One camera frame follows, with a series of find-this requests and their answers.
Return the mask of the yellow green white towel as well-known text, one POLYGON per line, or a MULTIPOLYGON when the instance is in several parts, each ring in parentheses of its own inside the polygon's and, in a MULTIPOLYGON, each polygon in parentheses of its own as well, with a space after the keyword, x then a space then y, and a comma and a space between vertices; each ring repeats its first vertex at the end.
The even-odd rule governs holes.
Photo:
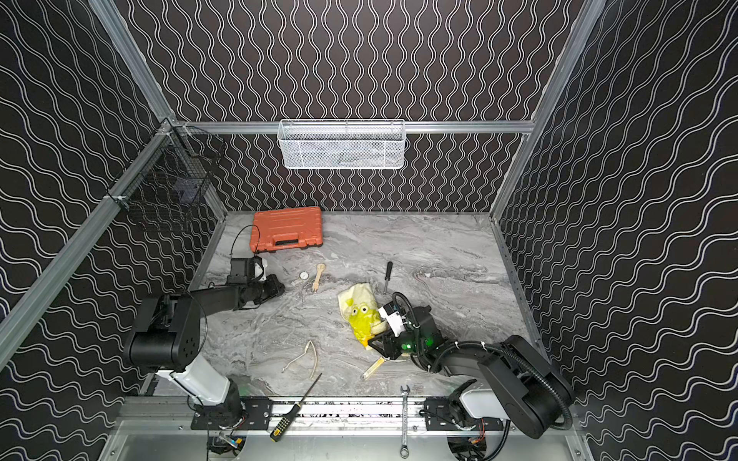
POLYGON ((350 325, 357 341, 369 350, 368 342, 388 329, 382 319, 371 284, 354 284, 341 291, 338 306, 342 318, 350 325))

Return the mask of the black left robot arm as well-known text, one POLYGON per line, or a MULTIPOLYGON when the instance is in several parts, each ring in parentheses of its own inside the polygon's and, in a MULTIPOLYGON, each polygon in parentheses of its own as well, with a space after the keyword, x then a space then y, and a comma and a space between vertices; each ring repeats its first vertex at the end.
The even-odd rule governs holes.
POLYGON ((251 257, 232 257, 224 284, 179 294, 151 295, 138 308, 123 351, 124 360, 141 370, 157 373, 189 397, 207 428, 231 428, 246 417, 238 386, 216 372, 203 356, 205 341, 201 323, 223 311, 253 310, 284 294, 284 284, 267 274, 258 256, 261 229, 252 232, 251 257))

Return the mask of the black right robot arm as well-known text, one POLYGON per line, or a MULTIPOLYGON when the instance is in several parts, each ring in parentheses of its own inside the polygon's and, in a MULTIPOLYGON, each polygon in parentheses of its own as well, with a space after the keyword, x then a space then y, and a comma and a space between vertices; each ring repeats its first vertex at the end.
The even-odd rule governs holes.
POLYGON ((467 378, 432 417, 438 422, 469 429, 498 419, 532 439, 574 424, 571 385, 520 335, 498 343, 446 337, 431 307, 415 307, 395 292, 372 315, 366 346, 387 360, 407 357, 430 374, 467 378))

